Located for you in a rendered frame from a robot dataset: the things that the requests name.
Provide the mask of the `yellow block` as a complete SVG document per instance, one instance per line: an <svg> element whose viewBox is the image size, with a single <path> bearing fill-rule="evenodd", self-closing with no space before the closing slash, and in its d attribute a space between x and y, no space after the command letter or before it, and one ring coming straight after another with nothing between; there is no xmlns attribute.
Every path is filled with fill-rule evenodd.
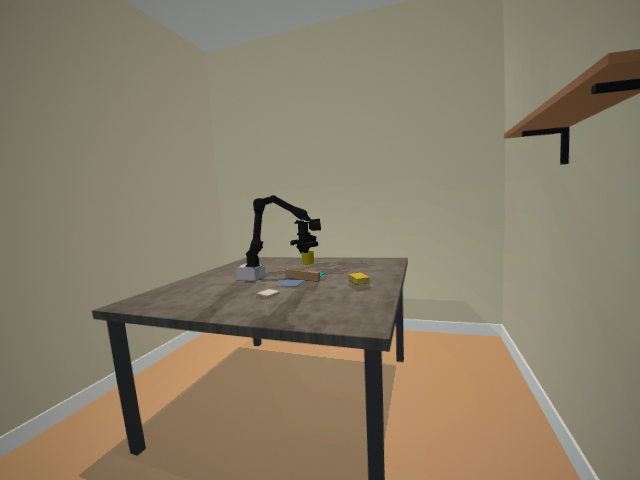
<svg viewBox="0 0 640 480"><path fill-rule="evenodd" d="M354 282L357 285L370 283L370 277L364 275L363 273L349 274L349 280Z"/></svg>

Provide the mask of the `yellow cup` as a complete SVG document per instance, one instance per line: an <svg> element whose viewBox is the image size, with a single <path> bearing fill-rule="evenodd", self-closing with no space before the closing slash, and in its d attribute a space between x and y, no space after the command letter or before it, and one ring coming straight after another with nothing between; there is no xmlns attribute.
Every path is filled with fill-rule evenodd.
<svg viewBox="0 0 640 480"><path fill-rule="evenodd" d="M311 265L314 263L314 252L308 251L308 253L301 252L302 262L304 265Z"/></svg>

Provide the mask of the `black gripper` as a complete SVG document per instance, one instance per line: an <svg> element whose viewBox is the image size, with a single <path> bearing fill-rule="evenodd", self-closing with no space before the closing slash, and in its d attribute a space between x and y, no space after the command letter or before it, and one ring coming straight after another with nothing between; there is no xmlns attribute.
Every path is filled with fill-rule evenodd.
<svg viewBox="0 0 640 480"><path fill-rule="evenodd" d="M309 249L311 247L316 247L318 246L318 242L317 241L310 241L309 240L309 235L310 233L308 233L308 231L304 231L304 232L298 232L297 235L299 235L299 240L291 240L290 245L295 245L297 244L297 248L298 250L303 253L308 253Z"/></svg>

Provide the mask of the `cream flat square tile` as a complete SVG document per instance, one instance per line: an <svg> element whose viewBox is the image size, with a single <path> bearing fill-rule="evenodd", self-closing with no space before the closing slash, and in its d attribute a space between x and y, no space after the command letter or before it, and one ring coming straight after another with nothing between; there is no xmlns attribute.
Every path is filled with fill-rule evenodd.
<svg viewBox="0 0 640 480"><path fill-rule="evenodd" d="M280 293L280 291L268 289L268 290L265 290L265 291L257 293L257 295L268 298L268 297L277 295L279 293Z"/></svg>

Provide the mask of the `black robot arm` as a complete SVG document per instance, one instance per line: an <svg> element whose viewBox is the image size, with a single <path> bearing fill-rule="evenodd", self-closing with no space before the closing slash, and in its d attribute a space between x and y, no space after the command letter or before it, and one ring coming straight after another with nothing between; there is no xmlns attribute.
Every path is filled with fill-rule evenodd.
<svg viewBox="0 0 640 480"><path fill-rule="evenodd" d="M309 229L311 231L319 231L321 230L320 219L310 219L306 210L295 207L284 200L278 198L275 195L266 198L256 198L253 201L253 209L255 213L254 217L254 229L253 229L253 239L250 244L249 251L246 253L246 264L245 267L257 267L260 266L258 253L263 248L263 241L260 239L261 235L261 223L262 223L262 214L265 208L265 205L275 203L280 207L290 211L294 214L298 219L303 220L299 221L298 219L294 224L298 224L298 232L308 231L308 223ZM310 222L304 222L310 221Z"/></svg>

